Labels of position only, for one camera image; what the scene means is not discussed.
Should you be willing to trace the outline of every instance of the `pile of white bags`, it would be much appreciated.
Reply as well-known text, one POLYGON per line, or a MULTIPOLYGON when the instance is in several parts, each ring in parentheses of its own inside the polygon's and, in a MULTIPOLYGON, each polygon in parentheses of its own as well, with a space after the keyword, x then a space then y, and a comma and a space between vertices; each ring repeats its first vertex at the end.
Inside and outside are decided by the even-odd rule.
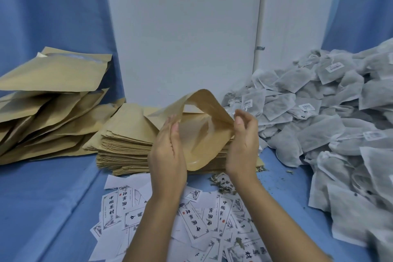
POLYGON ((331 212, 336 239, 393 261, 393 38, 258 69, 222 105, 255 116, 261 147, 284 165, 312 166, 309 206, 331 212))

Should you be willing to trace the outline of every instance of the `forearm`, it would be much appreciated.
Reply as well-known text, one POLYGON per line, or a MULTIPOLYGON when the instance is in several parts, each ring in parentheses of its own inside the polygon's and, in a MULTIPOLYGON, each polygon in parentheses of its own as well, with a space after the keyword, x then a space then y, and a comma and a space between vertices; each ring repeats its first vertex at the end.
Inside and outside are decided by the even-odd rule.
POLYGON ((158 199, 154 195, 150 198, 123 262, 166 261, 178 205, 173 199, 158 199))
POLYGON ((256 177, 238 180, 235 187, 273 262, 331 262, 256 177))

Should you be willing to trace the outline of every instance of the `white wall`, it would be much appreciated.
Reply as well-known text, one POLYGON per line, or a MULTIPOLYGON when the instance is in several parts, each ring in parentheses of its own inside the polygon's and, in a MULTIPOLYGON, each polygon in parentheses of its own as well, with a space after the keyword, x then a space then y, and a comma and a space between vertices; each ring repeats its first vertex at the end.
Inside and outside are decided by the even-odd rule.
POLYGON ((216 96, 250 76, 260 0, 108 0, 127 102, 216 96))
POLYGON ((313 48, 320 48, 332 0, 262 0, 255 68, 285 67, 313 48))

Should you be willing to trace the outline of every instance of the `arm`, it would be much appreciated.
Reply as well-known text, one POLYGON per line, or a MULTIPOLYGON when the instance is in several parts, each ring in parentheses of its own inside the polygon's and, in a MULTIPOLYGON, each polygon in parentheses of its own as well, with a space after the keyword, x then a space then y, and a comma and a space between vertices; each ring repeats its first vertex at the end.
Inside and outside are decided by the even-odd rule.
POLYGON ((147 157, 153 193, 123 262, 167 259, 174 218, 187 180, 179 123, 172 125, 173 121, 174 116, 167 119, 147 157))
POLYGON ((228 152, 226 171, 272 260, 331 262, 259 182, 255 173, 258 121, 241 110, 237 110, 235 116, 235 139, 228 152))

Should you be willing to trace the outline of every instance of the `pile of brown envelopes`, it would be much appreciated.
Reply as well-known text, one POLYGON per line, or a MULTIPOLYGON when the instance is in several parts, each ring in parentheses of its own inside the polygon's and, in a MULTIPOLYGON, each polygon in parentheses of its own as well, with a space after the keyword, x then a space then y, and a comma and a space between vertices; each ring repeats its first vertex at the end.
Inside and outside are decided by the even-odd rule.
POLYGON ((82 146, 125 101, 99 105, 111 58, 45 47, 0 77, 0 90, 15 91, 0 98, 0 165, 94 153, 82 146))
MULTIPOLYGON (((97 166, 114 175, 148 172, 147 155, 166 118, 175 114, 187 170, 220 172, 233 136, 233 119, 213 94, 201 89, 185 95, 166 108, 124 104, 83 146, 97 151, 97 166)), ((255 158, 256 166, 263 162, 255 158)))

